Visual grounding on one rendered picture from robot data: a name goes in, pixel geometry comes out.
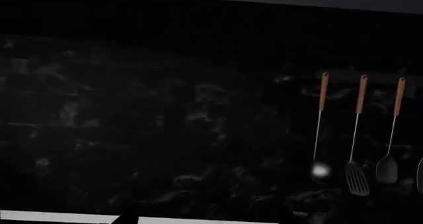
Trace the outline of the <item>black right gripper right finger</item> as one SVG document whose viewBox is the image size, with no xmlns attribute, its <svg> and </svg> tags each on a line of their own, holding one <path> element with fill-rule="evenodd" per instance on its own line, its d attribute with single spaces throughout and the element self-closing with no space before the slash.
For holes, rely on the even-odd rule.
<svg viewBox="0 0 423 224">
<path fill-rule="evenodd" d="M 299 224 L 297 217 L 285 207 L 278 210 L 278 224 Z"/>
</svg>

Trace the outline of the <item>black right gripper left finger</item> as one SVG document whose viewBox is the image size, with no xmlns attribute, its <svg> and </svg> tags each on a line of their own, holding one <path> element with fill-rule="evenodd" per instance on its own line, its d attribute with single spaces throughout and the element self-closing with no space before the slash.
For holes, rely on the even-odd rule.
<svg viewBox="0 0 423 224">
<path fill-rule="evenodd" d="M 113 224 L 138 224 L 139 217 L 136 208 L 129 208 L 117 217 Z"/>
</svg>

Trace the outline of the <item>dark wall utensil rail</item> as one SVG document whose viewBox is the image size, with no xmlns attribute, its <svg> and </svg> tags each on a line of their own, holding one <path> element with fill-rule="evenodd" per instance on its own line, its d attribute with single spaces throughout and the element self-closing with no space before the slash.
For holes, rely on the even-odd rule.
<svg viewBox="0 0 423 224">
<path fill-rule="evenodd" d="M 315 73 L 316 78 L 326 72 L 320 70 Z M 406 85 L 413 87 L 423 87 L 423 76 L 419 75 L 396 75 L 394 73 L 376 73 L 369 71 L 341 71 L 338 69 L 327 71 L 331 81 L 353 83 L 359 81 L 362 75 L 366 75 L 370 83 L 378 83 L 382 85 L 396 85 L 401 77 L 406 79 Z"/>
</svg>

